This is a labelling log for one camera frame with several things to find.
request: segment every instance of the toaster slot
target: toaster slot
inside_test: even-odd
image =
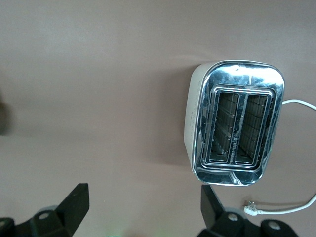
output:
[[[237,93],[222,92],[219,95],[214,137],[212,142],[212,162],[227,162],[236,118]]]
[[[265,95],[249,95],[241,128],[241,135],[235,162],[253,164],[258,155],[258,141],[262,134],[262,123],[267,104]]]

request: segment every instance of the metal bolt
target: metal bolt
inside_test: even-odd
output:
[[[228,219],[230,219],[231,221],[237,221],[237,220],[238,220],[238,217],[237,217],[236,214],[229,213],[229,214],[228,214]]]
[[[275,221],[269,221],[268,225],[271,229],[274,229],[277,231],[281,230],[281,226]]]
[[[49,213],[48,213],[48,212],[45,212],[45,213],[43,213],[42,215],[39,216],[39,219],[40,219],[40,220],[44,220],[44,219],[46,219],[48,216],[49,216]]]

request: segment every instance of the chrome toaster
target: chrome toaster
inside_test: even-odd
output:
[[[275,67],[252,61],[200,65],[192,74],[185,145],[204,183],[245,186],[263,175],[284,93]]]

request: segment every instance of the black plastic part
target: black plastic part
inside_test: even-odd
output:
[[[225,212],[224,207],[210,185],[202,185],[201,212],[208,229],[211,229],[217,219]]]
[[[226,212],[210,185],[202,185],[201,212],[207,229],[197,237],[298,237],[282,221],[264,220],[259,227],[237,213]],[[278,228],[273,229],[271,222]]]
[[[17,226],[11,218],[0,218],[0,237],[72,237],[88,210],[88,184],[78,184],[55,210]]]

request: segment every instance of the power cord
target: power cord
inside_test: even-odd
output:
[[[310,107],[312,110],[316,111],[316,106],[315,105],[307,103],[306,101],[303,101],[303,100],[295,100],[295,99],[293,99],[293,100],[284,100],[282,102],[283,105],[288,104],[288,103],[299,103],[301,105],[305,105],[307,107]]]
[[[285,100],[282,102],[283,105],[285,104],[288,104],[288,103],[299,103],[301,105],[305,105],[313,110],[316,111],[316,106],[310,104],[310,103],[307,103],[303,100],[296,100],[296,99],[292,99],[292,100]],[[256,216],[256,215],[282,215],[282,214],[288,214],[288,213],[292,213],[292,212],[296,212],[296,211],[300,211],[300,210],[303,210],[309,206],[311,206],[316,200],[316,194],[312,197],[312,199],[307,202],[305,205],[303,206],[299,206],[299,207],[296,207],[296,208],[293,208],[293,209],[286,209],[286,210],[258,210],[256,208],[256,204],[252,201],[250,201],[248,203],[247,206],[244,207],[243,211],[248,214],[248,215],[251,215],[251,216]]]

